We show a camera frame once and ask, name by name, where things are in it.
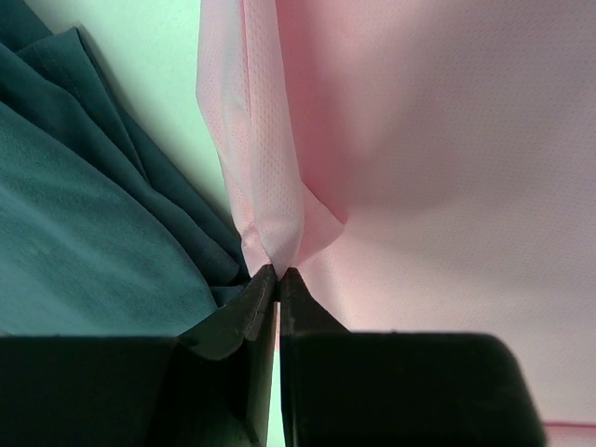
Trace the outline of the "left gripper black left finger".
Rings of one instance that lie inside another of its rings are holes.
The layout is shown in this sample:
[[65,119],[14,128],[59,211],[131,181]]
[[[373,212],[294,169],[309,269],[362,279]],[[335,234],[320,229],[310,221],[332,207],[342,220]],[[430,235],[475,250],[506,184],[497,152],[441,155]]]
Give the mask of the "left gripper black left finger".
[[5,446],[263,446],[277,285],[242,293],[174,337],[1,340]]

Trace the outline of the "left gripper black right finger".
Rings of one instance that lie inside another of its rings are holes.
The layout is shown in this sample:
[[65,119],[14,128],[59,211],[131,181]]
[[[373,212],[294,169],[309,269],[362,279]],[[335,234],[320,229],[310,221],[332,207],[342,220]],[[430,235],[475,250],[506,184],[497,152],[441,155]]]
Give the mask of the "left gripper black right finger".
[[290,446],[543,446],[517,360],[469,332],[352,332],[300,273],[278,284]]

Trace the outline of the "pink t-shirt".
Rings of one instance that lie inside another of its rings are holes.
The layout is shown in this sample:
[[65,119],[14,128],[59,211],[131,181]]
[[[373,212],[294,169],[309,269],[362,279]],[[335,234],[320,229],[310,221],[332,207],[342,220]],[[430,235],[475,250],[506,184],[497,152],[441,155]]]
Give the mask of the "pink t-shirt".
[[494,334],[549,444],[594,444],[593,2],[205,1],[196,94],[251,273]]

